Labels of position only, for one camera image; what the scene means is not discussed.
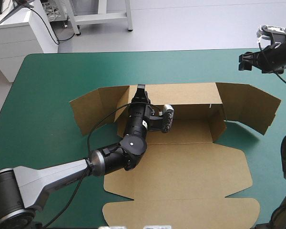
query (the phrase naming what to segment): white label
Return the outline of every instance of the white label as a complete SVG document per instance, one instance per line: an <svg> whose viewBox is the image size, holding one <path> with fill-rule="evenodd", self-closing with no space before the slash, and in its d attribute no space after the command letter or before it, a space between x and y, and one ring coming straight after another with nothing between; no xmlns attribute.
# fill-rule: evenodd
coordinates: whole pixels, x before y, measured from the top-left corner
<svg viewBox="0 0 286 229"><path fill-rule="evenodd" d="M142 125L145 126L145 128L147 129L147 122L145 122L145 121L143 120Z"/></svg>

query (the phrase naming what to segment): cardboard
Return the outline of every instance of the cardboard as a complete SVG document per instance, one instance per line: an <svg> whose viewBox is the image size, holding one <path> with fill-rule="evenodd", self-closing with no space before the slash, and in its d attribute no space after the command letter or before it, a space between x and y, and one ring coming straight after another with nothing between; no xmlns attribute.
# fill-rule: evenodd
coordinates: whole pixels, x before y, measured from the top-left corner
<svg viewBox="0 0 286 229"><path fill-rule="evenodd" d="M142 229L248 229L259 214L252 198L226 198L252 186L242 151L213 142L226 129L224 120L239 121L264 134L280 100L247 84L188 83L147 85L154 105L171 104L174 123L167 134L149 132L148 148L132 171L104 178L106 191L134 199L103 207L110 226ZM136 85L100 88L71 101L82 134L106 113L131 101ZM127 108L104 123L116 121L123 135Z"/></svg>

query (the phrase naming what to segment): robotic arm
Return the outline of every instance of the robotic arm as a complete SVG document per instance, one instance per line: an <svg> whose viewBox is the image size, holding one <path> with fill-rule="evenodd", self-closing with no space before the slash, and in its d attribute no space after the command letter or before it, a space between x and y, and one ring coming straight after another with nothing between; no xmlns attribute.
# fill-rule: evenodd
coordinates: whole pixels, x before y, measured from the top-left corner
<svg viewBox="0 0 286 229"><path fill-rule="evenodd" d="M145 85L139 84L129 107L124 138L115 144L95 149L82 159L41 170L19 166L0 170L0 229L24 229L42 211L51 192L82 177L103 176L124 168L136 167L144 155L147 131L169 132L174 109L164 105L155 116Z"/></svg>
<svg viewBox="0 0 286 229"><path fill-rule="evenodd" d="M252 70L252 66L262 70L262 73L275 73L284 83L286 81L278 74L286 69L286 28L262 25L257 36L260 39L270 40L271 45L260 52L246 52L239 56L239 70ZM284 178L286 179L286 136L281 144L281 159ZM281 205L274 210L270 221L258 224L253 229L286 229L286 196Z"/></svg>

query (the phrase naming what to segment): white cabinet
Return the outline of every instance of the white cabinet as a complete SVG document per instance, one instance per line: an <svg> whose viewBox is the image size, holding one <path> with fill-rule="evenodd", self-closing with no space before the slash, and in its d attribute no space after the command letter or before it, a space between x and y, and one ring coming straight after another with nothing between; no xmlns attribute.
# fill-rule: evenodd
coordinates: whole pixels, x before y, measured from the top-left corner
<svg viewBox="0 0 286 229"><path fill-rule="evenodd" d="M9 0L5 0L3 8L8 7L8 4ZM34 5L33 9L42 16L55 38L40 1L35 0L31 5ZM0 15L0 20L8 12L6 10ZM55 53L57 49L58 45L53 42L42 20L27 8L21 9L0 25L0 70L9 82L15 80L25 56L31 53Z"/></svg>

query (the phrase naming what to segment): black cable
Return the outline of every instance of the black cable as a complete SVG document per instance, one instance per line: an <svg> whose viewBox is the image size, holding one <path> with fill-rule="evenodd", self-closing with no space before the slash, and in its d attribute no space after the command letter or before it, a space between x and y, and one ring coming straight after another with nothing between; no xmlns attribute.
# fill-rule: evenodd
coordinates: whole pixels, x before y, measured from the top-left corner
<svg viewBox="0 0 286 229"><path fill-rule="evenodd" d="M22 4L22 3L19 2L18 0L15 0L15 2L17 2L17 4L22 5L23 7L27 8L27 9L31 10L32 12L36 13L36 14L40 17L40 19L42 20L44 26L46 27L46 29L47 29L49 35L51 36L51 38L52 38L52 40L53 40L53 42L54 42L55 44L59 45L60 42L64 42L64 41L70 40L72 37L75 36L75 33L73 33L73 35L72 35L71 37L69 37L69 38L67 38L67 39L64 39L64 40L59 40L58 37L57 37L57 35L56 35L56 33L55 33L55 31L54 31L54 29L53 29L53 33L54 33L54 35L55 35L55 37L56 37L56 40L55 40L55 39L53 38L53 36L52 36L52 34L51 34L51 32L50 32L50 30L49 30L49 28L48 28L46 22L43 20L43 18L40 16L40 14L39 14L38 12L36 12L35 10L33 10L33 9L30 8L30 7L27 7L26 5Z"/></svg>
<svg viewBox="0 0 286 229"><path fill-rule="evenodd" d="M117 109L115 109L114 111L112 111L110 114L108 114L105 118L103 118L101 121L99 121L96 125L94 125L94 127L91 129L91 131L89 132L89 135L88 135L88 139L87 139L87 146L88 146L88 158L90 158L90 143L89 143L89 139L90 139L90 136L92 134L92 132L95 130L95 128L98 127L99 124L101 124L105 119L107 119L109 116L111 116L112 114L114 114L115 112L117 112L118 110L122 109L123 107L126 107L126 106L129 106L131 104L146 104L146 105L150 105L150 106L153 106L155 108L157 108L158 110L161 110L159 107L153 105L153 104L149 104L149 103L144 103L144 102L135 102L135 103L129 103L129 104L124 104L123 106L120 106L118 107ZM65 205L65 207L50 221L48 222L44 227L43 229L46 229L49 225L51 225L55 220L57 220L64 212L65 210L69 207L69 205L71 204L71 202L73 201L78 189L80 188L81 186L81 183L82 183L82 180L84 179L86 173L88 172L88 169L89 167L87 167L84 171L84 173L82 174L82 177L80 178L72 196L70 197L68 203Z"/></svg>
<svg viewBox="0 0 286 229"><path fill-rule="evenodd" d="M65 207L53 218L51 219L50 222L48 222L45 226L43 226L43 229L46 229L49 225L51 225L55 220L57 220L59 218L59 216L61 216L65 210L67 210L67 208L69 207L69 205L71 204L72 200L74 199L78 189L80 188L81 186L81 183L82 183L82 180L84 179L85 175L87 174L88 172L88 169L89 167L87 166L87 168L85 169L84 173L82 174L82 177L80 178L80 181L77 183L77 186L75 188L75 190L73 191L73 194L72 196L70 197L68 203L65 205Z"/></svg>
<svg viewBox="0 0 286 229"><path fill-rule="evenodd" d="M284 79L272 68L271 64L269 63L269 61L268 61L268 59L267 59L267 57L266 57L266 55L265 55L265 53L264 53L264 50L263 50L262 47L261 47L261 43L258 43L258 47L259 47L261 53L263 54L263 56L264 56L264 58L265 58L267 64L269 65L269 67L270 67L271 70L273 71L273 73L276 74L276 76L277 76L281 81L283 81L283 82L286 84L286 80L284 80Z"/></svg>
<svg viewBox="0 0 286 229"><path fill-rule="evenodd" d="M146 105L150 105L152 107L155 107L157 108L159 111L161 111L161 109L153 104L149 104L149 103L144 103L144 102L134 102L134 103L129 103L129 104L124 104L120 107L118 107L117 109L115 109L114 111L112 111L110 114L108 114L105 118L103 118L101 121L98 121L91 129L91 131L89 132L88 134L88 137L87 137L87 147L88 147L88 158L90 158L90 137L91 137L91 134L92 132L104 121L106 120L108 117L110 117L111 115L113 115L114 113L116 113L118 110L122 109L123 107L127 107L131 104L146 104Z"/></svg>

